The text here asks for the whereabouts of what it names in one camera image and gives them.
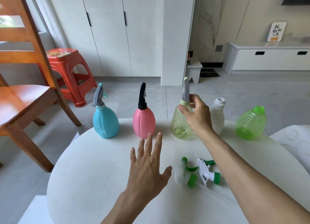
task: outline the tabletop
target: tabletop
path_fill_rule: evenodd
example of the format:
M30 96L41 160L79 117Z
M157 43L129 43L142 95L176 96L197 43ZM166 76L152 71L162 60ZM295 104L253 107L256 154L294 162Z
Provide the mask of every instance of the tabletop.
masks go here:
M132 129L132 119L119 119L119 123L120 131L115 137L103 139L91 128L58 159L47 187L47 205L54 224L99 224L125 190L130 149L137 151L140 138ZM188 158L189 166L195 166L197 158L212 159L194 133L188 140L176 139L170 132L170 120L157 120L157 132L163 134L160 172L167 166L176 166L183 156ZM279 143L264 135L254 141L240 139L231 121L225 121L220 137L310 211L310 175ZM192 189L179 187L172 170L167 187L134 223L247 223L227 183L209 182L203 188L199 177L197 181Z

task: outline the pink spray bottle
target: pink spray bottle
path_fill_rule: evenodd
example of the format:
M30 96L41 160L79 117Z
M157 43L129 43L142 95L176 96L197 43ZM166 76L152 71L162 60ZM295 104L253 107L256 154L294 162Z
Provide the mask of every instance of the pink spray bottle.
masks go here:
M153 134L156 127L155 116L145 102L145 86L145 83L142 83L138 109L135 111L132 119L134 132L140 138L147 138L149 133Z

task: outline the stool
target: stool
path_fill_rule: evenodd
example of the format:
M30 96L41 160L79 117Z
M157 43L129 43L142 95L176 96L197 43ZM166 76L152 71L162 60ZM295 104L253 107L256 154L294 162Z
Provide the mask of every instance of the stool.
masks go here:
M189 81L192 78L194 83L197 84L199 82L200 70L202 68L202 65L195 57L188 57L187 60L191 62L191 65L186 66L185 76L188 77Z
M67 89L61 89L62 94L66 99L71 100L75 107L83 107L86 105L85 94L92 88L96 88L97 84L91 71L77 49L71 48L56 48L46 52L52 70L57 71L61 77L57 79L59 87L64 85ZM87 74L73 73L73 68L81 64L85 67ZM41 70L41 74L47 83L46 78Z

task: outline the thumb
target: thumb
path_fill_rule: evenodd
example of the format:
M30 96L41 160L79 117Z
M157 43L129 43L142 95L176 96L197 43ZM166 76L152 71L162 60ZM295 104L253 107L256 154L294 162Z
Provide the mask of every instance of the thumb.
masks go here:
M171 177L172 166L166 167L165 171L162 173L162 176L165 181L165 186L167 185L169 178Z
M185 115L185 117L189 116L192 112L189 111L189 109L183 105L178 105L178 109L180 112Z

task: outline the gray spray head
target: gray spray head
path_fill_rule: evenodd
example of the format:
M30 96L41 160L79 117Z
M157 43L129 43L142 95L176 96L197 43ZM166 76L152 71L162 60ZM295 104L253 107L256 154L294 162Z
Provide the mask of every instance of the gray spray head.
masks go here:
M102 87L102 83L100 83L98 87L96 88L92 106L104 105L104 102L102 101L102 97L103 97L103 87Z
M189 101L189 81L188 78L184 78L184 93L182 96L183 101Z

